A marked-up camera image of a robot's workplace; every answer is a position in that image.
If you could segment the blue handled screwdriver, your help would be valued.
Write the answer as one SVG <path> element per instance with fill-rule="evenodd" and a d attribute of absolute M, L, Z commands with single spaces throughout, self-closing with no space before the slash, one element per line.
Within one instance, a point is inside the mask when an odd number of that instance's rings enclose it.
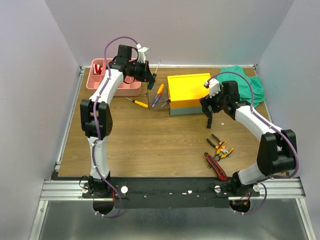
<path fill-rule="evenodd" d="M 161 98 L 162 95 L 156 95 L 152 104 L 151 104 L 151 107 L 154 108 L 156 106 L 156 104 L 159 102 L 160 98 Z"/>

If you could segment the small yellow screwdriver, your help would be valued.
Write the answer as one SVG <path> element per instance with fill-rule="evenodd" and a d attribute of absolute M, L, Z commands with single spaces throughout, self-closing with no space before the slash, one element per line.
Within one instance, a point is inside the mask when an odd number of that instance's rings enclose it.
<path fill-rule="evenodd" d="M 167 99 L 160 107 L 163 108 L 166 104 L 169 104 L 171 102 L 170 99 Z"/>

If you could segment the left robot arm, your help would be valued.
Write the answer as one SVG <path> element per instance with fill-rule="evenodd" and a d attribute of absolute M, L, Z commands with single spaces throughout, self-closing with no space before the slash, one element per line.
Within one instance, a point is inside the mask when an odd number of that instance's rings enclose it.
<path fill-rule="evenodd" d="M 106 63 L 105 76 L 89 99 L 80 102 L 81 129 L 90 146 L 91 170 L 85 189 L 99 197 L 107 197 L 112 188 L 106 182 L 110 176 L 107 162 L 107 141 L 113 128 L 110 104 L 126 77 L 147 83 L 152 89 L 156 80 L 151 73 L 147 54 L 150 48 L 119 45 L 117 55 Z"/>

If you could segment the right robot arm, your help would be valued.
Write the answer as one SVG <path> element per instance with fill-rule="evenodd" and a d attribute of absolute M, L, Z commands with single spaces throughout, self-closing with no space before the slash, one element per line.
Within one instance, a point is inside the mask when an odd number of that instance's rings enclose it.
<path fill-rule="evenodd" d="M 298 171 L 296 134 L 292 130 L 274 125 L 259 114 L 252 103 L 241 100 L 238 83 L 234 80 L 219 83 L 211 78 L 204 83 L 204 87 L 208 89 L 208 95 L 199 102 L 208 118 L 224 111 L 259 140 L 256 162 L 232 175 L 229 184 L 232 194 L 241 196 L 260 181 L 279 178 L 284 172 L 295 174 Z"/>

